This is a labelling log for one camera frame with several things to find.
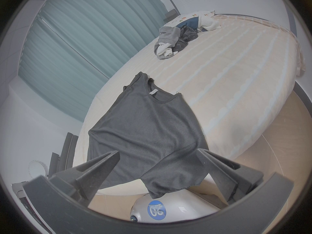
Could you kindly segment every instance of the blue logo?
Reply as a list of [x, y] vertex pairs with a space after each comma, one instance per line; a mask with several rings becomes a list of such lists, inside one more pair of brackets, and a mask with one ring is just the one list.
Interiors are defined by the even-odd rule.
[[166, 217], [166, 208], [162, 202], [153, 200], [147, 206], [147, 212], [155, 220], [163, 220]]

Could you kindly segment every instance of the curtain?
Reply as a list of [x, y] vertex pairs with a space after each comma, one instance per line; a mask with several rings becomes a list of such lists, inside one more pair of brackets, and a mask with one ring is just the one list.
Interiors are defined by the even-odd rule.
[[160, 0], [48, 0], [33, 23], [19, 76], [83, 121], [101, 87], [159, 35]]

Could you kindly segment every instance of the neckline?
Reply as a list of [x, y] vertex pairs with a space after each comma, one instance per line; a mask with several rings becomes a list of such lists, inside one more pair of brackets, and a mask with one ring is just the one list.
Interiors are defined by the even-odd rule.
[[[153, 85], [154, 85], [154, 87], [155, 87], [157, 90], [159, 90], [159, 91], [161, 91], [161, 92], [163, 92], [163, 93], [165, 93], [165, 94], [171, 96], [171, 98], [169, 98], [169, 99], [166, 100], [166, 101], [161, 101], [161, 100], [156, 99], [154, 96], [152, 96], [152, 95], [150, 94], [150, 92], [153, 91], [153, 90], [151, 90], [151, 91], [149, 90], [149, 81], [153, 81]], [[154, 101], [154, 102], [156, 102], [156, 103], [159, 103], [159, 104], [165, 104], [165, 103], [167, 103], [167, 102], [173, 100], [174, 98], [176, 98], [176, 97], [182, 95], [181, 93], [176, 93], [175, 95], [173, 95], [173, 94], [168, 93], [168, 92], [165, 91], [165, 90], [162, 90], [161, 88], [159, 88], [158, 86], [155, 85], [154, 79], [153, 79], [153, 78], [148, 78], [148, 79], [146, 79], [146, 81], [145, 81], [145, 89], [146, 89], [147, 96], [148, 96], [152, 101]]]

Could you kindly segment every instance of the striped bed sheet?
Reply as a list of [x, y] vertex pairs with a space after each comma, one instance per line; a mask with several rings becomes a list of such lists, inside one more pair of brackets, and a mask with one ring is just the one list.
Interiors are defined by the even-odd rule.
[[[175, 56], [158, 60], [157, 39], [132, 57], [95, 96], [76, 145], [73, 166], [86, 162], [88, 131], [142, 71], [167, 92], [182, 93], [201, 124], [210, 151], [229, 159], [247, 150], [275, 119], [304, 70], [298, 41], [272, 22], [215, 15], [220, 29], [198, 38]], [[98, 194], [147, 193], [132, 181]]]

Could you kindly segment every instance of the dark gray t-shirt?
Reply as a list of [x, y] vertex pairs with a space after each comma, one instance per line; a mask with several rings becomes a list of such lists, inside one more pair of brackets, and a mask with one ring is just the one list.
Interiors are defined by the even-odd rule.
[[207, 176], [197, 148], [208, 146], [182, 94], [163, 91], [139, 72], [90, 129], [88, 160], [118, 150], [120, 161], [101, 189], [140, 178], [158, 198], [199, 185]]

